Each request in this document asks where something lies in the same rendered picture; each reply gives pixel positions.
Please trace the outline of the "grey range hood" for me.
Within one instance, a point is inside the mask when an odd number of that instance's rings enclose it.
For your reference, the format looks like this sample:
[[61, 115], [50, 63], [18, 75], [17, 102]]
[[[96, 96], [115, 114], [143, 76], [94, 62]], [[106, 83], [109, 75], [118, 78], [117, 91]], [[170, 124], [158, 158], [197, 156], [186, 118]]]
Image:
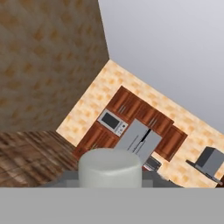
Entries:
[[214, 176], [224, 162], [224, 153], [221, 151], [214, 147], [207, 146], [199, 155], [196, 162], [192, 162], [188, 159], [186, 162], [212, 181], [220, 185], [222, 184], [222, 182]]

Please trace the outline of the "silver fridge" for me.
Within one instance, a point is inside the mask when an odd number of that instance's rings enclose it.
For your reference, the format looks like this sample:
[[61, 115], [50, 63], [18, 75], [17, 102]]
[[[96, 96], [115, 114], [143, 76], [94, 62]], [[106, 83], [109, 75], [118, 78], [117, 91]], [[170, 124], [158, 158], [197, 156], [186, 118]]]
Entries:
[[125, 150], [139, 156], [142, 165], [156, 149], [162, 137], [135, 119], [116, 144], [116, 150]]

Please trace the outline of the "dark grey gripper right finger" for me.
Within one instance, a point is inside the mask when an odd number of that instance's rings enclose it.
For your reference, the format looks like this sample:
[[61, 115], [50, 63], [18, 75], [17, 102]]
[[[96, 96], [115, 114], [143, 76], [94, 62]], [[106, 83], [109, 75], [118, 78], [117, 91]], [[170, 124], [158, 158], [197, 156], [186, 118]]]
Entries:
[[142, 187], [178, 187], [178, 185], [161, 178], [157, 172], [144, 171]]

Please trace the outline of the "brown wooden cupboards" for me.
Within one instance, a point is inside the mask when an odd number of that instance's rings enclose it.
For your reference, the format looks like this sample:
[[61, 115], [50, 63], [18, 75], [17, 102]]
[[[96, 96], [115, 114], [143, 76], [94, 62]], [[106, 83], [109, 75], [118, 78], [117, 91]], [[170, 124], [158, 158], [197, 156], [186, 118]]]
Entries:
[[[134, 119], [137, 119], [155, 131], [162, 137], [162, 140], [155, 148], [155, 152], [168, 162], [172, 160], [181, 144], [187, 138], [187, 134], [178, 129], [171, 118], [153, 108], [149, 103], [141, 100], [123, 86], [120, 86], [117, 90], [106, 109], [125, 121], [128, 126], [131, 125]], [[85, 152], [91, 149], [113, 148], [122, 136], [114, 134], [98, 121], [95, 121], [80, 140], [73, 154], [79, 159]]]

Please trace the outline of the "silver microwave oven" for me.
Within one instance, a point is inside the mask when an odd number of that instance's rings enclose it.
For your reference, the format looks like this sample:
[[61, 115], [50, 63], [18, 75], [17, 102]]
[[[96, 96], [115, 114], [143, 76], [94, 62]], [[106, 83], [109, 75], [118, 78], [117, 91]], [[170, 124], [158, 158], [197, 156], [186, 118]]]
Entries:
[[102, 111], [97, 121], [118, 137], [120, 137], [129, 126], [125, 121], [106, 108]]

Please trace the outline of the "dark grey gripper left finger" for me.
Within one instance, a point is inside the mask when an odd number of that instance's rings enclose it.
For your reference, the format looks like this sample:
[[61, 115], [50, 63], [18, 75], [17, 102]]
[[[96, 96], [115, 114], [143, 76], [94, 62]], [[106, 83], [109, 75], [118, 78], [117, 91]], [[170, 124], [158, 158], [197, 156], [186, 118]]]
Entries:
[[44, 187], [78, 187], [78, 172], [64, 171], [58, 178], [44, 184]]

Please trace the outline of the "silver black small appliance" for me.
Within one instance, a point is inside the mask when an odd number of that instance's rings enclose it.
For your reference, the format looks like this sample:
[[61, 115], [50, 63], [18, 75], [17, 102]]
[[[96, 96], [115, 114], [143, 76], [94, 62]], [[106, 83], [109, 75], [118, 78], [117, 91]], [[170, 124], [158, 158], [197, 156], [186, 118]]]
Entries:
[[156, 160], [154, 157], [149, 156], [143, 167], [149, 171], [157, 171], [162, 164]]

